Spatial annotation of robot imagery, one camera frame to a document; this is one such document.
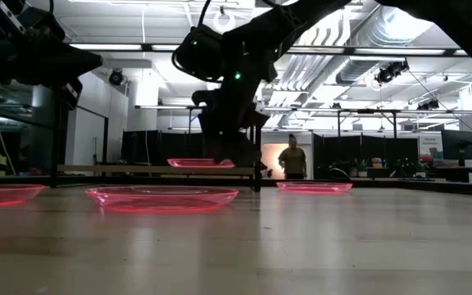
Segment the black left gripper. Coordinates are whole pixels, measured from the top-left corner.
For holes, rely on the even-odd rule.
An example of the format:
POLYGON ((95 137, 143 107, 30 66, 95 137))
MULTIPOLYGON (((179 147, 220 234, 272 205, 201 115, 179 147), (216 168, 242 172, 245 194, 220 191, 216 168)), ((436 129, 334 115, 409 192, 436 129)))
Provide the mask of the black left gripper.
POLYGON ((101 56, 52 40, 31 47, 3 41, 28 42, 42 34, 63 41, 66 33, 53 14, 55 1, 47 4, 42 9, 25 0, 0 0, 0 81, 59 86, 58 97, 74 110, 83 90, 78 78, 100 67, 101 56))

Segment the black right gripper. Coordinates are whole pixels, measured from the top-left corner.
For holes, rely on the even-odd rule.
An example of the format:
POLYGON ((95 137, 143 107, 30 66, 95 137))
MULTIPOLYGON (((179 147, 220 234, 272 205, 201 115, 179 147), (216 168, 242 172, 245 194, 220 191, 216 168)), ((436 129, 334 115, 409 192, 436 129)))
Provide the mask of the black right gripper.
POLYGON ((235 160, 236 166, 253 167, 261 155, 241 129, 263 127, 270 118, 254 103, 260 81, 227 80, 214 90, 198 90, 192 95, 196 107, 206 105, 198 115, 207 148, 216 164, 235 160))

